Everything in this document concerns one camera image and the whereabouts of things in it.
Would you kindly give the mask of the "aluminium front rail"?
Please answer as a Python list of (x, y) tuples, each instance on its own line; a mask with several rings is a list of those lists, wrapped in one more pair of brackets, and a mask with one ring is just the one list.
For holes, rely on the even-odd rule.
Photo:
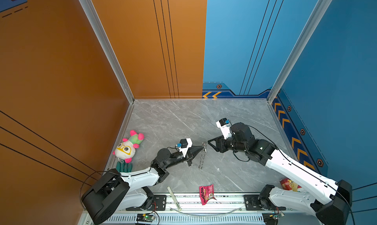
[(209, 211), (210, 213), (228, 212), (236, 208), (241, 211), (234, 212), (224, 217), (192, 217), (177, 212), (170, 212), (170, 208), (177, 209), (169, 193), (159, 193), (156, 195), (166, 195), (167, 204), (165, 211), (126, 211), (126, 209), (115, 212), (108, 218), (105, 225), (136, 225), (137, 214), (153, 214), (156, 220), (152, 225), (265, 225), (263, 213), (284, 213), (285, 217), (279, 219), (279, 225), (319, 225), (321, 222), (312, 215), (299, 212), (292, 208), (285, 211), (247, 211), (244, 204), (244, 195), (257, 195), (257, 193), (217, 193), (215, 199), (202, 205), (198, 193), (174, 193), (182, 212), (194, 213), (199, 211)]

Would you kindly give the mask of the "pink snack packet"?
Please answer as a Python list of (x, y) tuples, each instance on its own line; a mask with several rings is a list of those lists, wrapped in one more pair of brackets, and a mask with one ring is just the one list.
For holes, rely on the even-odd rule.
[(200, 186), (199, 187), (199, 197), (202, 205), (206, 205), (209, 200), (215, 199), (214, 197), (214, 185), (210, 186)]

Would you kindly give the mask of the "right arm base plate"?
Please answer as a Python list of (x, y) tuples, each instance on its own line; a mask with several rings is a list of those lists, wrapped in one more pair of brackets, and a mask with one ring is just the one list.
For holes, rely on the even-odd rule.
[(244, 204), (247, 211), (275, 211), (282, 210), (285, 211), (286, 207), (276, 207), (269, 198), (260, 198), (258, 195), (244, 195)]

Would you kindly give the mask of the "right circuit board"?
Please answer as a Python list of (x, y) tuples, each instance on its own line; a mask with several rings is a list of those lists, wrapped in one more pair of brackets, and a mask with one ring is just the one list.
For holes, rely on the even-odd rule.
[(263, 213), (263, 221), (265, 225), (278, 225), (279, 219), (284, 218), (284, 213)]

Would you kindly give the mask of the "pink green plush toy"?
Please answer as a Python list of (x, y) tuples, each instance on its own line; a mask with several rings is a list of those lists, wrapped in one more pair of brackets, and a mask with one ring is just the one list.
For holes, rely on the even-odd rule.
[(140, 144), (144, 139), (145, 136), (142, 133), (137, 133), (135, 130), (131, 130), (130, 137), (122, 140), (122, 142), (115, 148), (113, 155), (115, 155), (121, 162), (131, 163), (136, 149), (140, 147)]

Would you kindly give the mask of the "left circuit board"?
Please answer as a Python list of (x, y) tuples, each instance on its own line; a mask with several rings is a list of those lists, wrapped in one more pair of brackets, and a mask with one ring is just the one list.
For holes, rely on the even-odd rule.
[(153, 214), (137, 214), (135, 219), (136, 225), (151, 225), (156, 220)]

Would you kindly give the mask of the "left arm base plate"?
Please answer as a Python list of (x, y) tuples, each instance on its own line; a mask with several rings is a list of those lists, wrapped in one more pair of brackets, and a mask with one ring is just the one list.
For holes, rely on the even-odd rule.
[(140, 207), (130, 207), (126, 211), (165, 211), (167, 204), (166, 195), (154, 195), (153, 198), (147, 198), (146, 202)]

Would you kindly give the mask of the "circuit board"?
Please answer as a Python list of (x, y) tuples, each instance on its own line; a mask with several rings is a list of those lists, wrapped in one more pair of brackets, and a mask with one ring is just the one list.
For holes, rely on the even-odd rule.
[(263, 221), (265, 225), (278, 225), (279, 219), (284, 218), (284, 213), (263, 213)]
[(137, 214), (135, 219), (136, 225), (151, 225), (156, 220), (153, 214)]

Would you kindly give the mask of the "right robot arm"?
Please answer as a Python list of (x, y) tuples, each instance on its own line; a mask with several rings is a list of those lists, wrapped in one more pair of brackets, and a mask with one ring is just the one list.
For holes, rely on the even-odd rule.
[(334, 181), (294, 160), (269, 138), (257, 139), (252, 126), (244, 123), (231, 124), (227, 119), (217, 122), (222, 135), (208, 140), (217, 152), (244, 153), (249, 161), (272, 169), (293, 180), (306, 190), (305, 193), (287, 191), (266, 185), (258, 196), (264, 210), (282, 207), (315, 216), (324, 225), (345, 225), (352, 216), (352, 186), (344, 180)]

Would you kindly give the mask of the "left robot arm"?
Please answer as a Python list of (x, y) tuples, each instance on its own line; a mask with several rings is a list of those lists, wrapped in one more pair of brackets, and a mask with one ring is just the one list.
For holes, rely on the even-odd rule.
[(154, 205), (154, 194), (150, 187), (168, 177), (168, 168), (185, 161), (190, 166), (204, 148), (192, 146), (186, 155), (162, 148), (151, 166), (144, 170), (120, 173), (117, 169), (111, 169), (82, 195), (81, 202), (95, 225), (102, 224), (118, 210), (133, 207), (154, 210), (157, 207)]

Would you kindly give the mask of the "red white bandage box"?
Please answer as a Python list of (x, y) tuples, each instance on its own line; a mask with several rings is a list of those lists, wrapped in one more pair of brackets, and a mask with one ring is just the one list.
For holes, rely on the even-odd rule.
[(299, 186), (297, 183), (295, 183), (294, 181), (288, 178), (284, 178), (280, 180), (280, 184), (284, 190), (293, 191), (293, 192), (301, 191), (301, 186)]

